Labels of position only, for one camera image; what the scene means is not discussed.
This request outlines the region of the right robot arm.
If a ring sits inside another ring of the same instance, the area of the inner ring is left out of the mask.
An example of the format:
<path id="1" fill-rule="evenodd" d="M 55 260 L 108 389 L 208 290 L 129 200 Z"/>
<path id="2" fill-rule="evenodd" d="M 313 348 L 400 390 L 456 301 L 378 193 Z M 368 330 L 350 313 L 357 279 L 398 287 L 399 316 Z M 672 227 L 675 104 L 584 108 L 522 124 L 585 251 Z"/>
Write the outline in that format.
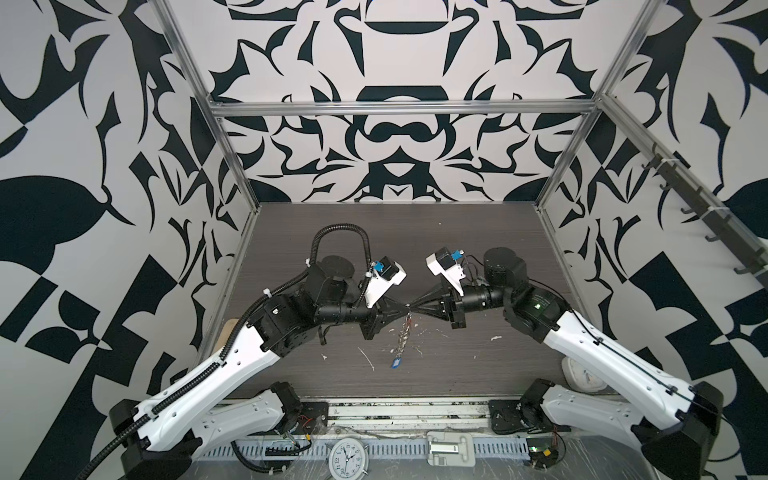
<path id="1" fill-rule="evenodd" d="M 552 431 L 574 427 L 640 451 L 669 479 L 699 479 L 719 434 L 722 393 L 692 385 L 648 363 L 594 327 L 558 293 L 529 278 L 513 250 L 496 247 L 483 258 L 479 284 L 464 284 L 462 251 L 445 248 L 426 265 L 440 285 L 412 303 L 436 303 L 428 315 L 461 328 L 469 312 L 500 308 L 518 332 L 563 354 L 620 395 L 606 400 L 537 379 L 517 404 L 518 422 Z"/>

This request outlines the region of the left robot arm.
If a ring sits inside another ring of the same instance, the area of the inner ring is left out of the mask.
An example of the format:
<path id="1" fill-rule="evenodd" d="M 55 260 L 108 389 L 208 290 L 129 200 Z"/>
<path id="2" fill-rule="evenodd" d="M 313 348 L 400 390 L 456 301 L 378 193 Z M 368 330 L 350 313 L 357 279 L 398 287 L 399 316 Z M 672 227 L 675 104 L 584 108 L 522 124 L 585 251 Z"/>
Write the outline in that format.
<path id="1" fill-rule="evenodd" d="M 302 403 L 287 382 L 229 406 L 221 400 L 275 365 L 326 326 L 357 324 L 370 340 L 404 314 L 390 309 L 387 291 L 402 283 L 404 268 L 383 257 L 369 262 L 361 283 L 353 265 L 331 255 L 309 258 L 296 277 L 254 302 L 224 345 L 181 380 L 140 402 L 123 400 L 109 412 L 115 433 L 78 473 L 87 479 L 118 447 L 127 479 L 177 479 L 203 454 L 252 433 L 291 431 Z"/>

